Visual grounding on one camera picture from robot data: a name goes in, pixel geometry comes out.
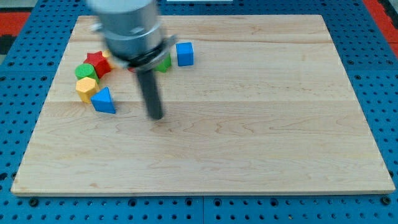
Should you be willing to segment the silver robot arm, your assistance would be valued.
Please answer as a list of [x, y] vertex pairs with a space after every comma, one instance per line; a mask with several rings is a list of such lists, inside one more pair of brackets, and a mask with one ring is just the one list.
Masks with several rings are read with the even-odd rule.
[[86, 0], [97, 17], [92, 29], [103, 36], [111, 56], [123, 68], [133, 68], [148, 117], [164, 117], [154, 69], [177, 43], [167, 37], [154, 0]]

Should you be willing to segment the green block behind arm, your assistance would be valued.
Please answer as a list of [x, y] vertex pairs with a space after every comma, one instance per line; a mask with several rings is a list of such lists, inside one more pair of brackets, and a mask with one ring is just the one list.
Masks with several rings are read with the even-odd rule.
[[172, 65], [171, 54], [168, 54], [158, 66], [155, 67], [155, 71], [165, 73]]

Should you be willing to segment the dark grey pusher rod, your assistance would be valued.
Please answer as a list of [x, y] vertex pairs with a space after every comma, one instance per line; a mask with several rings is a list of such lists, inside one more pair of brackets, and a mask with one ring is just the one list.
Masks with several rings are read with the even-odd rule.
[[148, 117], [152, 120], [163, 118], [162, 102], [153, 70], [138, 70], [137, 80], [141, 88]]

